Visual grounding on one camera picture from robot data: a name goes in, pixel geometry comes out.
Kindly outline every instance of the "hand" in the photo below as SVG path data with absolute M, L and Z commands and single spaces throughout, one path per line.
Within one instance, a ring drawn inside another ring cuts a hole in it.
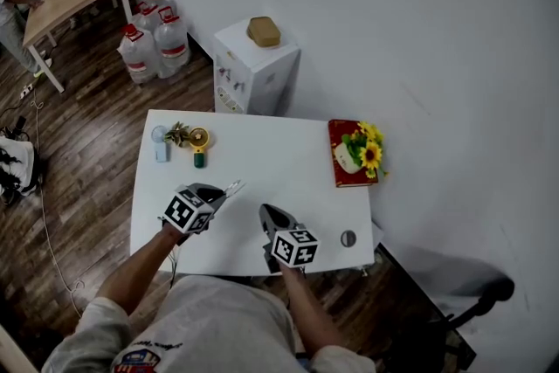
M 45 3 L 44 0 L 31 0 L 30 1 L 30 6 L 32 8 L 38 8 L 39 6 L 41 6 L 43 3 Z
M 162 233 L 169 239 L 175 241 L 175 244 L 183 239 L 186 235 L 179 231 L 174 225 L 169 224 L 167 221 L 163 225 Z
M 279 259 L 278 265 L 285 280 L 305 281 L 305 275 L 303 275 L 303 272 L 298 267 L 286 266 Z

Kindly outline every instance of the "cable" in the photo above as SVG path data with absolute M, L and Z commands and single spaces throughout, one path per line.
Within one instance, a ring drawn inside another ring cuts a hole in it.
M 41 143 L 40 143 L 40 140 L 39 140 L 39 133 L 38 133 L 38 111 L 40 111 L 45 104 L 43 102 L 40 102 L 39 104 L 37 104 L 37 95 L 35 94 L 35 90 L 33 90 L 33 101 L 31 102 L 31 105 L 33 107 L 35 107 L 35 114 L 36 114 L 35 115 L 35 117 L 36 117 L 35 124 L 37 126 L 37 154 L 40 154 Z M 72 300 L 72 305 L 73 305 L 74 310 L 76 311 L 76 314 L 81 318 L 81 312 L 78 310 L 78 307 L 76 306 L 76 302 L 73 299 L 73 294 L 78 289 L 78 286 L 86 287 L 86 284 L 82 280 L 77 280 L 74 283 L 73 288 L 71 289 L 68 286 L 68 284 L 66 283 L 66 280 L 64 280 L 64 275 L 62 275 L 62 271 L 60 270 L 59 263 L 56 260 L 56 257 L 54 256 L 54 251 L 52 249 L 52 244 L 51 244 L 51 236 L 49 235 L 49 228 L 46 225 L 45 194 L 43 193 L 43 184 L 41 182 L 38 183 L 38 188 L 39 188 L 39 191 L 41 193 L 41 209 L 43 211 L 43 224 L 45 225 L 46 242 L 49 245 L 49 251 L 51 252 L 51 257 L 52 257 L 52 263 L 56 267 L 57 271 L 59 271 L 59 276 L 60 276 L 60 279 L 62 280 L 62 284 L 64 285 L 65 290 L 70 294 L 70 299 Z
M 19 135 L 20 135 L 20 136 L 21 136 L 21 135 L 25 135 L 25 136 L 27 137 L 27 140 L 20 140 L 20 139 L 18 139 L 20 142 L 30 142 L 30 141 L 31 141 L 31 138 L 29 137 L 29 134 L 27 134 L 25 131 L 21 131 Z
M 8 112 L 8 111 L 15 111 L 16 109 L 19 109 L 19 108 L 21 107 L 22 104 L 24 104 L 24 101 L 23 101 L 23 100 L 20 100 L 16 106 L 14 106 L 14 107 L 8 107 L 7 109 L 4 109 L 4 110 L 2 111 L 2 113 L 0 114 L 0 118 L 2 118 L 2 116 L 3 116 L 6 112 Z
M 173 285 L 175 284 L 175 276 L 176 276 L 176 267 L 178 266 L 178 258 L 181 255 L 181 248 L 179 247 L 177 250 L 177 254 L 175 254 L 175 247 L 173 247 L 172 252 L 169 254 L 169 256 L 167 258 L 169 258 L 170 262 L 171 262 L 171 283 L 169 286 L 169 290 L 173 287 Z

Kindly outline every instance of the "black chair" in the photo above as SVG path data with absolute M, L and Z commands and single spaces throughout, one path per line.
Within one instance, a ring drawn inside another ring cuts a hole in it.
M 441 373 L 445 366 L 445 355 L 451 353 L 458 357 L 458 366 L 463 365 L 464 353 L 460 349 L 446 345 L 446 333 L 469 322 L 476 316 L 487 314 L 497 301 L 507 301 L 514 293 L 514 282 L 505 278 L 497 280 L 483 291 L 478 302 L 462 315 L 453 318 L 451 314 L 441 321 L 432 321 L 409 328 L 396 336 L 390 348 L 377 357 L 382 359 L 389 373 Z

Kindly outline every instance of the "printed logo on shirt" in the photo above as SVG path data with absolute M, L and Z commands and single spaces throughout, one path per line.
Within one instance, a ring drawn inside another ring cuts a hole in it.
M 148 349 L 139 349 L 127 353 L 121 363 L 114 366 L 114 373 L 156 373 L 154 368 L 161 357 Z
M 159 349 L 164 349 L 165 351 L 169 351 L 170 349 L 180 349 L 183 346 L 183 343 L 177 343 L 173 345 L 172 343 L 159 343 L 159 342 L 151 342 L 151 341 L 138 341 L 134 342 L 132 345 L 142 345 L 143 347 L 157 347 Z

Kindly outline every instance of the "artificial flower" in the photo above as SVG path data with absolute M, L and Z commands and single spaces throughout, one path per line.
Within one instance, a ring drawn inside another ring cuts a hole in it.
M 367 142 L 365 148 L 361 148 L 359 153 L 361 157 L 362 166 L 367 169 L 374 169 L 380 166 L 383 159 L 383 151 L 376 142 Z
M 359 128 L 361 128 L 361 132 L 367 135 L 367 137 L 369 137 L 370 140 L 375 140 L 375 136 L 376 136 L 375 129 L 371 125 L 369 125 L 368 122 L 359 121 L 359 123 L 357 124 L 359 125 Z
M 372 128 L 375 129 L 375 138 L 373 140 L 379 145 L 382 145 L 384 141 L 383 133 L 375 125 L 373 125 Z
M 374 171 L 373 169 L 367 169 L 367 177 L 369 179 L 376 179 L 376 171 Z

